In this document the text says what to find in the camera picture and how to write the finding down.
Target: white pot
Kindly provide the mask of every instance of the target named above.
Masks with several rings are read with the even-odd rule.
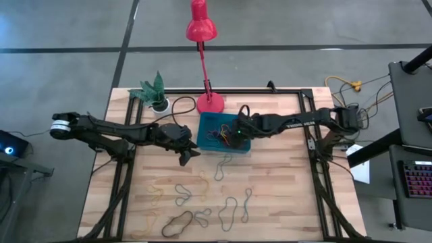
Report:
[[[171,103],[169,102],[169,99],[167,99],[167,102],[168,102],[168,106],[167,106],[167,108],[166,108],[165,110],[163,110],[163,111],[155,111],[155,110],[153,109],[153,107],[151,107],[152,111],[155,113],[155,117],[156,117],[156,118],[160,118],[160,117],[163,117],[163,116],[165,116],[165,115],[169,115],[169,114],[171,114]]]

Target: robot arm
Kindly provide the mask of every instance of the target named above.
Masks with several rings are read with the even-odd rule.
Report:
[[[230,144],[240,146],[245,140],[269,138],[287,129],[321,125],[328,127],[330,132],[324,139],[317,142],[317,151],[322,156],[331,156],[333,147],[344,136],[355,134],[360,129],[357,111],[358,107],[349,106],[334,109],[321,108],[317,111],[293,115],[255,113],[250,116],[249,107],[243,105],[238,113],[238,118],[233,120],[229,136]],[[332,113],[335,113],[335,119],[331,118]]]
[[[129,142],[137,146],[155,145],[180,153],[180,165],[185,166],[191,157],[200,155],[192,150],[197,145],[190,139],[192,133],[187,126],[158,123],[122,125],[103,121],[91,115],[75,112],[56,113],[53,115],[50,135],[59,140],[78,139],[96,150],[105,149],[113,158],[131,159]],[[111,140],[103,135],[120,137]]]

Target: concrete floor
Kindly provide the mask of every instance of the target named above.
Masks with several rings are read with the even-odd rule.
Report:
[[[0,1],[0,53],[11,48],[121,47],[132,2]],[[141,0],[129,46],[193,46],[184,37],[190,19],[188,2]],[[268,80],[277,86],[322,86],[329,75],[367,81],[386,75],[389,62],[409,60],[422,51],[397,49],[403,44],[432,43],[432,18],[421,0],[209,0],[209,13],[219,36],[208,46],[381,44],[385,48],[306,51],[300,46],[298,51],[207,52],[214,87],[262,87]],[[122,63],[118,52],[0,54],[0,128],[25,134],[44,131],[52,114],[64,111],[103,117],[119,60]],[[168,87],[200,86],[203,79],[196,52],[128,53],[119,66],[120,87],[136,87],[157,70]],[[346,100],[362,105],[388,80],[370,83],[358,94],[349,90]],[[332,91],[339,86],[332,82]],[[359,139],[375,140],[397,127],[394,101],[389,99]],[[58,141],[48,134],[28,140],[35,150],[28,159],[55,167],[55,173],[46,182],[34,183],[28,192],[15,242],[70,240],[76,236],[95,153],[84,143]],[[432,237],[431,232],[410,228],[389,231],[386,225],[394,221],[392,202],[365,196],[367,189],[357,188],[370,237],[401,242],[428,242]]]

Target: wooden table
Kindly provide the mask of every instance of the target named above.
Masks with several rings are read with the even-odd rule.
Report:
[[[125,88],[113,90],[106,116],[107,121],[124,123],[129,97],[127,90]],[[312,90],[317,109],[333,107],[328,88],[320,87]],[[171,103],[180,96],[184,94],[170,95]],[[243,104],[250,106],[251,113],[280,115],[300,113],[298,97],[292,94],[228,94],[223,97],[224,113],[236,114]],[[190,100],[184,99],[175,105],[175,111],[185,111],[191,107]],[[149,123],[154,119],[153,112],[146,107],[141,123]],[[192,141],[196,141],[198,112],[195,110],[179,115],[176,119],[179,124],[187,124],[193,133]],[[172,118],[160,121],[161,124],[165,122],[172,122]],[[326,128],[321,130],[323,135],[328,131]],[[161,229],[172,217],[181,215],[187,210],[195,212],[206,208],[212,210],[212,214],[207,217],[209,220],[207,228],[203,229],[197,221],[193,220],[183,234],[170,240],[322,240],[311,166],[301,128],[286,130],[272,138],[253,140],[249,153],[234,155],[232,161],[223,167],[225,178],[220,182],[215,181],[213,176],[224,154],[201,152],[201,156],[192,158],[185,167],[180,167],[179,155],[174,152],[165,152],[164,149],[155,146],[138,148],[124,240],[167,240],[161,235]],[[99,154],[94,167],[108,160],[107,154]],[[335,158],[335,162],[349,168],[345,159]],[[114,171],[115,163],[110,163],[92,176],[78,236],[88,233],[107,208]],[[205,174],[209,183],[207,191],[207,182],[199,176],[200,173]],[[330,174],[338,207],[355,229],[366,235],[350,174],[332,164]],[[182,184],[192,192],[192,198],[182,207],[174,203],[174,200],[180,196],[174,190],[176,184]],[[159,200],[155,199],[159,193],[152,192],[149,186],[163,189],[164,193]],[[252,196],[248,201],[249,220],[248,223],[242,223],[247,188],[252,189]],[[228,196],[237,199],[238,207],[231,231],[224,232],[221,229],[218,212],[225,206],[225,199]],[[233,209],[234,201],[230,200],[227,210],[221,214],[225,229],[230,226]],[[326,208],[326,215],[330,232],[333,232],[328,208]],[[117,227],[116,217],[117,215],[113,220],[114,234]]]

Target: keyboard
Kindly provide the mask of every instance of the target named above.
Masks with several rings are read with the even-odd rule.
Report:
[[[406,195],[432,198],[432,161],[402,161]]]

